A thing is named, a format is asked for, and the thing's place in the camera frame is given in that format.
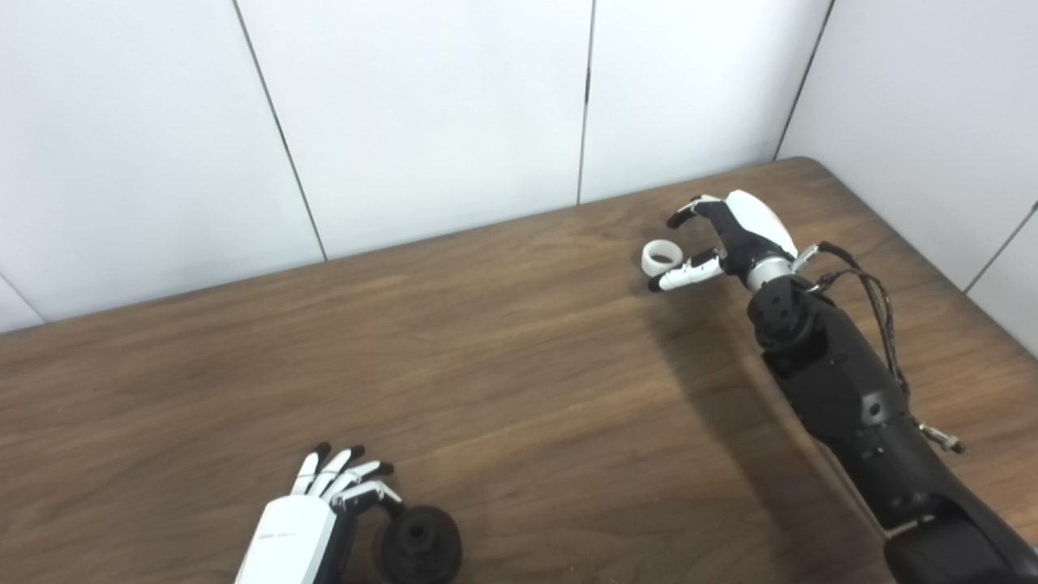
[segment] robotic hand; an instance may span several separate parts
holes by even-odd
[[[877,523],[885,530],[901,529],[884,546],[895,580],[1038,583],[1035,551],[928,446],[931,440],[944,450],[964,450],[958,439],[921,424],[911,414],[882,283],[831,243],[812,245],[798,255],[778,217],[741,190],[726,199],[699,196],[667,225],[677,228],[695,216],[710,220],[722,246],[661,273],[647,267],[649,288],[673,289],[720,274],[742,280],[753,294],[747,316],[762,359],[804,429],[832,452]],[[849,267],[815,282],[797,274],[821,252]],[[844,274],[856,275],[866,287],[880,325],[885,364],[825,296]]]
[[[390,517],[404,512],[399,495],[374,477],[392,465],[374,461],[348,468],[363,456],[355,446],[333,456],[323,443],[303,461],[292,492],[267,504],[236,584],[328,584],[340,580],[356,518],[375,505]]]

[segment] white robotic hand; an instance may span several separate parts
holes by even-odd
[[[793,238],[782,220],[756,196],[742,190],[727,198],[704,194],[691,200],[667,219],[678,228],[695,216],[710,219],[722,247],[707,249],[662,273],[649,273],[653,291],[673,289],[720,274],[737,275],[753,290],[773,277],[793,273],[796,257]]]
[[[375,505],[391,517],[404,511],[400,496],[373,480],[391,474],[392,465],[375,461],[348,468],[364,454],[363,447],[356,446],[322,468],[330,451],[327,443],[315,448],[303,461],[291,494],[267,504],[236,584],[338,582],[357,516]]]

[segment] white fingertip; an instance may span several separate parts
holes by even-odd
[[[393,491],[393,490],[389,489],[389,485],[388,485],[388,484],[386,484],[386,483],[384,483],[384,482],[382,482],[382,481],[376,481],[376,482],[377,482],[377,483],[379,483],[379,486],[380,486],[380,488],[381,488],[381,490],[382,490],[382,496],[383,496],[384,498],[385,498],[385,497],[388,497],[389,499],[392,499],[392,500],[393,500],[393,501],[395,501],[397,503],[403,503],[403,502],[404,502],[404,498],[403,498],[403,497],[401,497],[400,495],[397,495],[397,492],[395,492],[395,491]]]
[[[292,495],[305,495],[306,489],[313,481],[313,474],[318,472],[318,463],[321,456],[317,452],[310,452],[303,458],[303,466],[296,475],[296,482],[292,484]]]
[[[313,479],[313,484],[310,485],[307,495],[315,495],[320,497],[324,494],[325,489],[338,476],[343,469],[350,464],[350,460],[353,457],[353,450],[347,448],[346,450],[338,451],[338,454],[332,457],[327,465],[321,469],[318,473],[316,479]]]
[[[353,469],[343,471],[343,474],[335,479],[335,482],[325,490],[321,499],[331,502],[332,498],[342,491],[363,482],[368,476],[373,475],[380,468],[382,468],[382,463],[378,461],[372,461],[371,463],[364,463],[363,465],[358,465]]]

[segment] black forearm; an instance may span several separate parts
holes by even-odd
[[[1038,574],[1031,548],[927,444],[901,386],[843,311],[783,278],[757,291],[749,316],[783,394],[880,526],[962,518],[1005,566]]]

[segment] white wall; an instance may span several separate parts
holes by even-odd
[[[1038,198],[1036,62],[1031,0],[838,0],[780,157],[822,162],[965,287]]]
[[[0,3],[0,272],[59,319],[322,259],[234,5]]]
[[[580,199],[772,159],[829,0],[598,0]]]
[[[241,0],[331,256],[576,201],[591,0]]]
[[[0,275],[0,333],[43,325],[44,319]]]
[[[0,332],[765,161],[826,6],[241,0],[290,159],[233,0],[0,3]]]
[[[1038,356],[1038,221],[1034,215],[969,289],[969,298]]]

